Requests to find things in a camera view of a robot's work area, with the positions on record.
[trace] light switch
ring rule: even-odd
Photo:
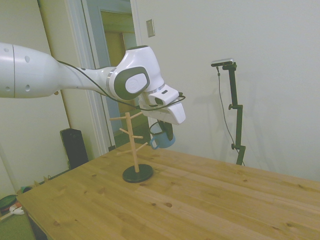
[[[152,19],[146,21],[146,30],[148,32],[148,37],[155,36],[155,28],[154,28],[154,21]]]

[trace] mug handle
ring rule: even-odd
[[[156,147],[154,147],[154,145],[152,144],[153,141],[156,139],[156,137],[154,136],[151,141],[150,141],[150,146],[152,147],[153,150],[156,150],[157,148],[159,148],[160,145],[157,145]]]

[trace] wooden table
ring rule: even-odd
[[[320,182],[126,144],[18,197],[54,240],[320,240]]]

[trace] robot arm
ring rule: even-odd
[[[127,50],[116,67],[74,69],[49,54],[0,43],[0,98],[47,97],[62,89],[93,90],[120,101],[139,97],[147,117],[176,125],[186,119],[179,92],[165,84],[148,46]]]

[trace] black round base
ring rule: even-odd
[[[122,174],[123,180],[128,183],[143,182],[154,174],[154,170],[147,164],[139,164],[139,172],[135,171],[135,166],[128,167]]]

